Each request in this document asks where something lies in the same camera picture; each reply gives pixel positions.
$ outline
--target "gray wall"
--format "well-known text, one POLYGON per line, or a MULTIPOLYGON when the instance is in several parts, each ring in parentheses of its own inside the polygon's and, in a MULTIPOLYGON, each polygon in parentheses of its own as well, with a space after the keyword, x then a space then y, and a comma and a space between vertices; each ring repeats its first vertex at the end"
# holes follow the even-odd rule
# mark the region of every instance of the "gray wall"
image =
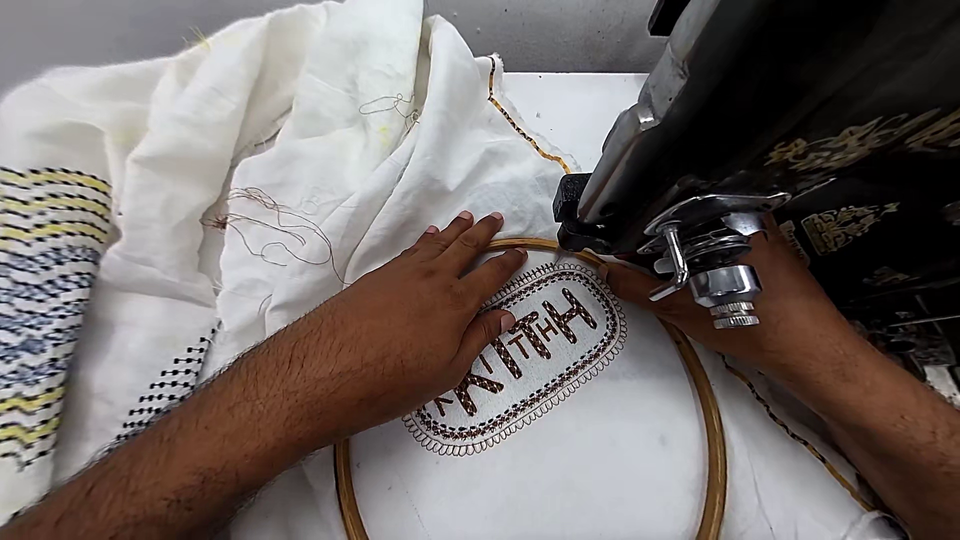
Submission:
MULTIPOLYGON (((426 0, 476 55, 498 52, 508 71, 648 72, 663 48, 650 37, 655 0, 426 0)), ((3 0, 0 92, 66 64, 131 61, 178 52, 191 27, 229 22, 296 0, 3 0)))

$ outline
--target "wooden embroidery hoop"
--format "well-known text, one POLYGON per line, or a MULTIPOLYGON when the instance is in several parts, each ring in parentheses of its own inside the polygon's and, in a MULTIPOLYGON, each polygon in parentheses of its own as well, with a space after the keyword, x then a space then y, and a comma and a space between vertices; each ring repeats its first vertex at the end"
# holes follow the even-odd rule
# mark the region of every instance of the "wooden embroidery hoop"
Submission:
MULTIPOLYGON (((555 252, 557 242, 541 238, 503 238, 494 240, 486 251, 503 251, 511 248, 555 252)), ((574 254, 576 258, 588 262, 594 268, 604 264, 604 260, 589 252, 574 254)), ((704 415, 704 428, 707 432, 707 489, 704 495, 704 512, 700 518, 695 540, 716 540, 720 536, 724 507, 727 503, 727 445, 724 441, 723 422, 716 396, 704 370, 700 358, 690 345, 689 339, 677 327, 660 319, 660 323, 673 339, 677 352, 686 366, 686 373, 693 383, 700 401, 700 410, 704 415)), ((344 519, 344 529, 348 540, 369 540, 360 507, 353 493, 353 476, 350 468, 350 441, 345 439, 334 447, 334 476, 337 482, 337 500, 340 503, 340 515, 344 519)))

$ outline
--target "stitched pattern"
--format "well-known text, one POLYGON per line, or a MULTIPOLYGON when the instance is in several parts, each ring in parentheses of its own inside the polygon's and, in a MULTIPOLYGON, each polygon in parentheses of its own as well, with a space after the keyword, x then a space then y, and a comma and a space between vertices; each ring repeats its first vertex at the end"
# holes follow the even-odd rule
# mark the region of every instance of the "stitched pattern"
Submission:
POLYGON ((200 336, 195 345, 184 350, 183 356, 171 358, 170 365, 160 370, 159 376, 147 386, 146 391, 137 398, 136 405, 127 413, 123 431, 113 438, 114 444, 136 436, 193 393, 214 333, 216 329, 200 336))
POLYGON ((0 167, 0 459, 19 469, 53 448, 109 193, 77 171, 0 167))
POLYGON ((739 370, 737 370, 733 366, 731 366, 729 363, 727 363, 726 356, 721 355, 721 357, 723 358, 723 365, 727 368, 727 371, 731 372, 735 377, 740 379, 740 381, 747 386, 747 388, 750 390, 750 393, 754 395, 754 399, 758 403, 760 403, 761 406, 763 406, 763 409, 767 412, 767 416, 769 416, 770 419, 774 421, 774 424, 777 424, 778 426, 780 426, 780 428, 783 430, 783 432, 787 434, 787 436, 789 436, 791 439, 803 445, 804 448, 806 448, 811 454, 813 454, 813 456, 817 458, 817 461, 820 461, 820 463, 823 464, 824 468, 827 469, 827 472, 830 473, 833 479, 837 480, 837 482, 844 489, 846 489, 848 493, 850 493, 850 496, 853 497, 853 499, 857 501, 857 503, 863 506, 865 510, 867 510, 868 512, 874 511, 875 509, 869 503, 864 501, 862 497, 860 497, 860 494, 857 493, 856 488, 853 487, 847 481, 847 479, 843 478, 843 475, 840 474, 840 471, 837 471, 836 467, 834 467, 829 461, 827 461, 827 458, 824 457, 823 454, 820 454, 820 451, 814 448, 813 445, 810 444, 806 439, 804 439, 803 437, 799 436, 796 432, 794 432, 789 426, 786 425, 786 422, 783 422, 780 419, 780 417, 778 417, 774 413, 773 409, 770 407, 770 404, 768 404, 767 401, 763 399, 763 396, 760 396, 760 393, 756 391, 756 387, 752 382, 750 382, 749 379, 747 379, 747 376, 741 373, 739 370))
POLYGON ((530 145, 534 147, 534 150, 536 150, 538 154, 540 154, 542 157, 548 160, 556 161, 557 163, 560 164, 560 167, 564 168, 564 172, 566 174, 570 174, 570 167, 566 165, 566 162, 564 161, 564 159, 561 158, 560 156, 554 156, 553 154, 547 154, 546 152, 544 152, 543 149, 540 148, 540 146, 534 140, 534 138, 529 136, 526 132, 524 132, 523 129, 521 129, 516 124, 516 122, 510 116, 510 114, 503 109, 503 106, 500 105, 500 102, 496 101, 496 98, 493 97, 493 75, 496 73, 496 57, 489 56, 487 58, 490 59, 490 80, 489 80, 489 92, 487 93, 487 101, 493 103, 493 106, 500 111, 500 114, 503 114, 503 117, 507 119, 507 122, 510 123, 510 126, 514 128, 514 131, 520 134, 520 136, 522 136, 523 138, 527 139, 527 142, 529 142, 530 145))
MULTIPOLYGON (((605 283, 578 264, 544 264, 526 272, 504 285, 486 309, 539 311, 546 304, 551 304, 554 312, 546 314, 541 319, 544 324, 536 328, 544 350, 539 350, 535 340, 528 340, 530 349, 526 349, 521 341, 528 339, 524 330, 514 338, 503 334, 477 358, 450 398, 441 396, 403 417, 407 430, 424 448, 446 455, 470 455, 490 448, 569 397, 623 348, 627 329, 619 303, 605 283), (558 323, 569 326, 574 320, 576 330, 568 328, 573 335, 557 332, 558 323), (512 353, 506 350, 508 345, 515 347, 512 353), (495 374, 491 364, 497 360, 502 361, 504 371, 495 374), (510 403, 505 401, 508 398, 493 397, 504 392, 506 384, 514 387, 513 392, 518 384, 536 387, 510 403), (484 403, 479 405, 477 399, 484 403), (502 408, 490 411, 495 406, 502 408)), ((533 326, 538 317, 539 313, 520 319, 533 326)))

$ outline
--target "hairy forearm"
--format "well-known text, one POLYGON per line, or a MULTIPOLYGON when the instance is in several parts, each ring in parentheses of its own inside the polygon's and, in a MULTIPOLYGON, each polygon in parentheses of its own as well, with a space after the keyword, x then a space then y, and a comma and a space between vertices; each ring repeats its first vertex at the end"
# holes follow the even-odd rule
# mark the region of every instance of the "hairy forearm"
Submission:
POLYGON ((768 365, 828 422, 837 442, 917 539, 960 527, 960 411, 856 336, 768 365))
POLYGON ((247 497, 338 436, 318 411, 337 359, 310 314, 13 520, 3 538, 175 538, 223 523, 247 497))

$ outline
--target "black sewing machine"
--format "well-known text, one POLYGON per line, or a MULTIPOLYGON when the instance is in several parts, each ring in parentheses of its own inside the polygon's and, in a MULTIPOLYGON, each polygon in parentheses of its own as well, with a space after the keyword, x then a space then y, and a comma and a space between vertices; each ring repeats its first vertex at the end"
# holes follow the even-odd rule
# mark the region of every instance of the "black sewing machine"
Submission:
POLYGON ((773 210, 844 314, 960 405, 960 3, 659 0, 669 35, 592 174, 571 251, 640 254, 717 328, 762 324, 738 260, 773 210))

